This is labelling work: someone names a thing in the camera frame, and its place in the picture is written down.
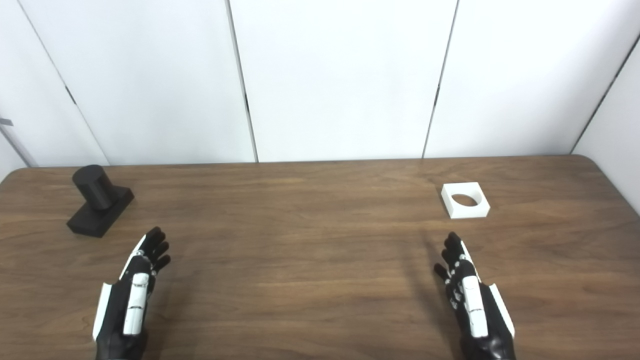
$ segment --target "black cylindrical peg on base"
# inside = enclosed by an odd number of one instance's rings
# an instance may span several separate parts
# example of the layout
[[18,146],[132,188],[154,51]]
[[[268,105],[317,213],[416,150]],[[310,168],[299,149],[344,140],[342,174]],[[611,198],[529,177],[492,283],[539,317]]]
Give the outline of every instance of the black cylindrical peg on base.
[[103,237],[133,200],[131,189],[114,186],[100,165],[80,168],[72,180],[86,203],[67,225],[76,234]]

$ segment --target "black rectangular base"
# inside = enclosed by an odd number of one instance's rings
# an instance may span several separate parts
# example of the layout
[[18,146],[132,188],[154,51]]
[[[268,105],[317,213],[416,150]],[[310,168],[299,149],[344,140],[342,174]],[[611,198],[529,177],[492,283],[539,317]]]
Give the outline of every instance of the black rectangular base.
[[94,210],[85,203],[82,208],[67,222],[69,229],[76,234],[101,238],[118,219],[120,214],[133,200],[130,188],[114,186],[118,193],[118,201],[107,210]]

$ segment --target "wooden table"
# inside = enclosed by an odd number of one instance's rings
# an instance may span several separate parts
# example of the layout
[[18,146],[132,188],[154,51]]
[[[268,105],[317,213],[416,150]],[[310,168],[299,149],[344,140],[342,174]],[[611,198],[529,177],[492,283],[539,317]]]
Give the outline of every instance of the wooden table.
[[[100,285],[142,234],[173,263],[146,359],[456,359],[432,274],[456,231],[496,282],[527,359],[640,358],[640,219],[580,156],[107,168],[136,200],[103,239],[65,222],[75,168],[0,185],[0,357],[93,359]],[[478,181],[487,218],[450,220]]]

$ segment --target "robotic hand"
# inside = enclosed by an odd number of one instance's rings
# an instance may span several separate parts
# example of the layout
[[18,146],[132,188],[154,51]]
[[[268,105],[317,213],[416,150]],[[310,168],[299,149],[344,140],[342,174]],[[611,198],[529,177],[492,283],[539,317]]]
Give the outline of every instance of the robotic hand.
[[156,275],[170,261],[164,233],[153,228],[142,237],[113,285],[103,284],[93,323],[96,360],[140,360],[147,346],[143,328],[147,300]]
[[480,281],[465,243],[456,233],[450,233],[444,244],[442,257],[449,269],[436,264],[434,270],[444,280],[462,330],[460,345],[465,359],[515,360],[515,330],[498,287]]

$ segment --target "white wall panel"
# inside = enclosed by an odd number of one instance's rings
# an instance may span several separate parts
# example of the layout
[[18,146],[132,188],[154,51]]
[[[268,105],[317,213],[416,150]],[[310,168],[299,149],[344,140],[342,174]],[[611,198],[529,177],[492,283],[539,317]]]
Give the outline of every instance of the white wall panel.
[[420,157],[455,5],[231,0],[260,161]]
[[569,153],[638,19],[636,0],[461,0],[425,156]]
[[0,134],[0,183],[10,172],[23,167],[26,167],[24,162],[18,154],[16,154],[4,136]]
[[0,54],[0,117],[32,165],[107,165],[16,0],[0,0]]
[[640,214],[640,47],[636,46],[574,150],[591,158]]
[[223,0],[22,0],[112,165],[253,161]]

